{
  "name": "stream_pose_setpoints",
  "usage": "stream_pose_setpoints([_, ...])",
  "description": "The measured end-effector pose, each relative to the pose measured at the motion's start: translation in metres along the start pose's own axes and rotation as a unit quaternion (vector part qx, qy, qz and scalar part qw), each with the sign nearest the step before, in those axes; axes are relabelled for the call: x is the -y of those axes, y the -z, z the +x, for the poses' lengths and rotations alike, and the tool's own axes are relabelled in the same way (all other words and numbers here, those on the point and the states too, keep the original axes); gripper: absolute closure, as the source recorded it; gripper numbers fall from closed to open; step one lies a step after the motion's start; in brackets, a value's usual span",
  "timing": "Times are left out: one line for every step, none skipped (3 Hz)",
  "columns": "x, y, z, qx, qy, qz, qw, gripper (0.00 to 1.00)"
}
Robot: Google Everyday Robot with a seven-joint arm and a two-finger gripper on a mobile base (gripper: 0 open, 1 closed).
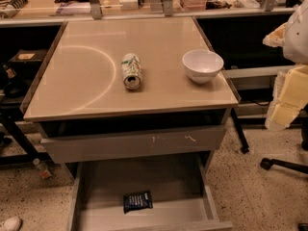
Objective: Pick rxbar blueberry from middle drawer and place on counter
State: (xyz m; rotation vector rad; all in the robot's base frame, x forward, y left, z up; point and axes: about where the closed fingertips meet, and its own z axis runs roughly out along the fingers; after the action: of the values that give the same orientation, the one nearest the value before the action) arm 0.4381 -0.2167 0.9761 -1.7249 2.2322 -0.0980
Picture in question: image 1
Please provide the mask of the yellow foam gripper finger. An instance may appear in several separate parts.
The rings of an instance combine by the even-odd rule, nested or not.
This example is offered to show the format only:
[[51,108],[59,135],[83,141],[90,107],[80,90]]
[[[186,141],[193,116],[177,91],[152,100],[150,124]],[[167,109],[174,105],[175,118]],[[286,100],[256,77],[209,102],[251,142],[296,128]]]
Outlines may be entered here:
[[288,71],[280,71],[272,96],[265,126],[271,131],[281,131],[288,128],[308,104],[308,65],[297,64]]
[[263,44],[269,47],[283,47],[285,39],[285,28],[287,23],[281,24],[274,31],[263,38]]

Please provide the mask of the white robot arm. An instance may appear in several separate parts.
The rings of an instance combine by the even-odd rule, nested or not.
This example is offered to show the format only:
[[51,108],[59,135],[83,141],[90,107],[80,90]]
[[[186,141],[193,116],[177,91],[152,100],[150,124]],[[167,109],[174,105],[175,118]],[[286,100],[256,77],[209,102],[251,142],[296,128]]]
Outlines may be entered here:
[[289,20],[264,37],[263,44],[281,47],[285,59],[295,63],[280,71],[274,81],[265,126],[271,131],[288,128],[308,104],[308,0],[304,0]]

